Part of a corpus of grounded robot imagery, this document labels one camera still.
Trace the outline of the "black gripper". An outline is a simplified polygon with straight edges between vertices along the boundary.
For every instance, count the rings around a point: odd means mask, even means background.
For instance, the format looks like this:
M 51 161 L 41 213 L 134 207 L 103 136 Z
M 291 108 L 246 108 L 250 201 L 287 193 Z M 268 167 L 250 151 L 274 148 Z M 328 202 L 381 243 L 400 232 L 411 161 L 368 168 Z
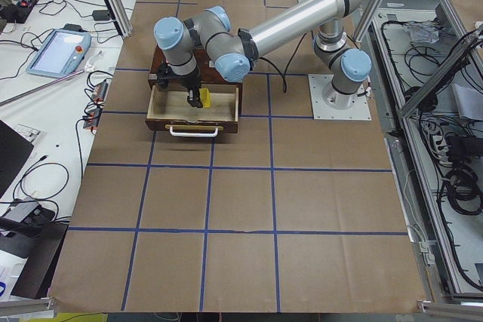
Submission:
M 202 100 L 199 88 L 201 83 L 201 72 L 196 66 L 187 75 L 177 75 L 168 63 L 162 63 L 156 70 L 156 84 L 166 89 L 170 83 L 180 84 L 188 90 L 186 100 L 191 107 L 202 108 Z

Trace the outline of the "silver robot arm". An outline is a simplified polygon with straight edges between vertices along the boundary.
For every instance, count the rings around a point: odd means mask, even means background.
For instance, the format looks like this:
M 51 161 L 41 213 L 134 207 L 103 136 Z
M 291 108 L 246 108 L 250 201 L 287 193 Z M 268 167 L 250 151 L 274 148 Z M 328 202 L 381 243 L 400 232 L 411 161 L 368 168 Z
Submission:
M 186 20 L 164 17 L 155 24 L 153 33 L 168 70 L 187 89 L 188 103 L 201 108 L 196 48 L 206 51 L 225 81 L 239 83 L 262 56 L 318 29 L 314 52 L 334 74 L 324 89 L 325 102 L 335 109 L 348 109 L 369 76 L 371 59 L 346 43 L 347 34 L 339 22 L 363 1 L 305 0 L 251 29 L 239 29 L 235 35 L 230 32 L 224 8 L 214 6 Z

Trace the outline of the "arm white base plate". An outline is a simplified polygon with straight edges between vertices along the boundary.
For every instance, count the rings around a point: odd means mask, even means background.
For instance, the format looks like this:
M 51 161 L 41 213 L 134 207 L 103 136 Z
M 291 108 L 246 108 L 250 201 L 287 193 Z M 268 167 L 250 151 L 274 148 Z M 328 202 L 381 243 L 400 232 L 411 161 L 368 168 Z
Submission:
M 308 74 L 312 114 L 316 121 L 371 121 L 363 84 L 352 95 L 335 91 L 333 75 Z

